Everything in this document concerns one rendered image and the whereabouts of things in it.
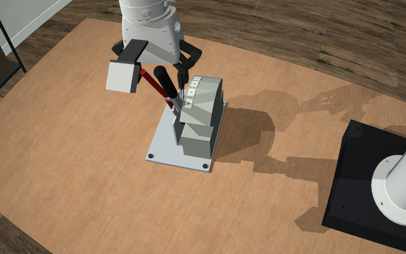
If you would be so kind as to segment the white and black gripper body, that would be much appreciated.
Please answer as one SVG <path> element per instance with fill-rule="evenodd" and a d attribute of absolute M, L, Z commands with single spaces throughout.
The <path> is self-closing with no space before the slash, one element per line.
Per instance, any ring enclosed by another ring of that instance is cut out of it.
<path fill-rule="evenodd" d="M 137 62 L 174 65 L 179 63 L 180 39 L 184 40 L 182 25 L 174 6 L 149 20 L 129 20 L 122 16 L 124 48 L 131 39 L 148 40 L 148 45 Z"/>

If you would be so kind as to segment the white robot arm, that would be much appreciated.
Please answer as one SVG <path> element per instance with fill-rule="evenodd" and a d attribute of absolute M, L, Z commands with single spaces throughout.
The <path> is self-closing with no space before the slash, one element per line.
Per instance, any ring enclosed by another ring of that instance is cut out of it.
<path fill-rule="evenodd" d="M 119 0 L 122 15 L 135 21 L 159 17 L 175 2 Z M 110 59 L 107 90 L 136 93 L 140 70 L 137 60 L 147 45 L 148 40 L 131 39 L 117 60 Z M 373 172 L 371 188 L 379 210 L 394 223 L 406 226 L 406 152 L 389 156 L 378 164 Z"/>

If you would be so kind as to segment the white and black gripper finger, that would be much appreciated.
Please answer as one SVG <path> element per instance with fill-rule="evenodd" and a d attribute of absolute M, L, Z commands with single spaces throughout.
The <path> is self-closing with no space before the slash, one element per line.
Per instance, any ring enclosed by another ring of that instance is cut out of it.
<path fill-rule="evenodd" d="M 184 40 L 180 39 L 179 41 L 180 50 L 183 52 L 191 55 L 188 59 L 180 52 L 179 60 L 182 63 L 174 64 L 173 66 L 178 70 L 177 78 L 178 78 L 178 85 L 179 89 L 183 89 L 184 85 L 189 81 L 189 73 L 188 70 L 192 68 L 195 63 L 201 57 L 202 51 L 195 46 L 185 42 Z"/>
<path fill-rule="evenodd" d="M 117 42 L 113 45 L 112 50 L 117 56 L 119 56 L 122 53 L 123 48 L 124 48 L 124 42 L 123 42 L 123 40 L 120 40 L 119 42 Z M 142 66 L 140 64 L 140 70 L 141 69 L 142 69 Z M 140 82 L 141 78 L 142 78 L 142 75 L 140 75 L 140 72 L 139 72 L 137 84 Z"/>

